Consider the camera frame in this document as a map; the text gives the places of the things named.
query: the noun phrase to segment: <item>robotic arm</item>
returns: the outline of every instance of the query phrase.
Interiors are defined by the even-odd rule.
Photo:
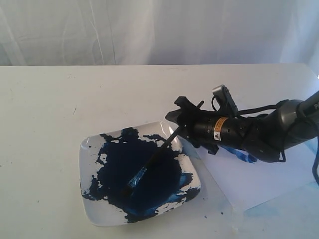
[[[214,106],[216,100],[220,106]],[[228,146],[248,152],[265,162],[285,162],[285,149],[319,135],[319,92],[305,101],[284,100],[276,105],[238,111],[228,89],[221,85],[213,89],[214,111],[197,108],[186,97],[178,97],[179,110],[166,115],[168,121],[182,127],[178,135],[194,147],[205,147],[216,154],[218,146]],[[274,110],[256,117],[243,115]],[[313,166],[319,184],[317,153]]]

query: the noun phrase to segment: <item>white plate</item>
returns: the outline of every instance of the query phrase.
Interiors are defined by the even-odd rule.
[[[134,223],[193,199],[198,175],[175,138],[148,169],[130,197],[121,192],[173,132],[154,122],[85,139],[80,147],[80,183],[86,214],[96,226]]]

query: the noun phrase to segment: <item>paint palette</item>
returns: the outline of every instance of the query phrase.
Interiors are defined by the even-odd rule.
[[[130,197],[122,190],[173,132],[154,122],[85,139],[80,147],[80,185],[85,212],[96,226],[155,217],[193,199],[198,175],[175,138],[149,168]]]

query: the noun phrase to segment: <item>paintbrush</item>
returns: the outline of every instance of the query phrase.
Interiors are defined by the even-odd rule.
[[[204,104],[204,101],[201,101],[197,108],[200,108]],[[141,178],[144,176],[147,169],[154,164],[160,157],[160,154],[169,146],[169,144],[174,140],[174,138],[182,131],[185,125],[178,126],[177,129],[168,137],[168,139],[159,147],[159,149],[152,155],[152,157],[147,161],[143,168],[128,182],[125,188],[122,190],[122,195],[125,197],[131,196],[133,190],[138,185]]]

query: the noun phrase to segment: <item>white table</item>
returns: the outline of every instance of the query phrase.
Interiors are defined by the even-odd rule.
[[[248,107],[306,99],[319,81],[303,64],[0,67],[0,83],[0,238],[319,237],[316,184],[240,213],[200,159],[200,195],[137,224],[91,225],[79,188],[85,137],[162,120],[178,96],[210,109],[220,84]]]

